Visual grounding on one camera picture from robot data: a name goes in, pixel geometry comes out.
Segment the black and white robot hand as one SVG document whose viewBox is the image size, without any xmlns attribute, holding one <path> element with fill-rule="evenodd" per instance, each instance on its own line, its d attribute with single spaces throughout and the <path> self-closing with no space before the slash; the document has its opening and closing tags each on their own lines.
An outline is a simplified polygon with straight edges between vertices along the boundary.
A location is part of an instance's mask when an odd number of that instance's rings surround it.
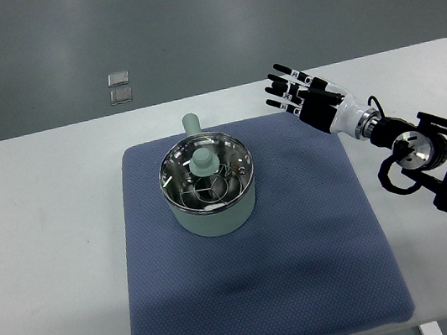
<svg viewBox="0 0 447 335">
<path fill-rule="evenodd" d="M 271 96 L 266 105 L 280 109 L 318 131 L 345 133 L 353 139 L 367 140 L 381 121 L 381 109 L 359 102 L 353 94 L 325 79 L 274 64 L 271 84 L 265 92 Z"/>
</svg>

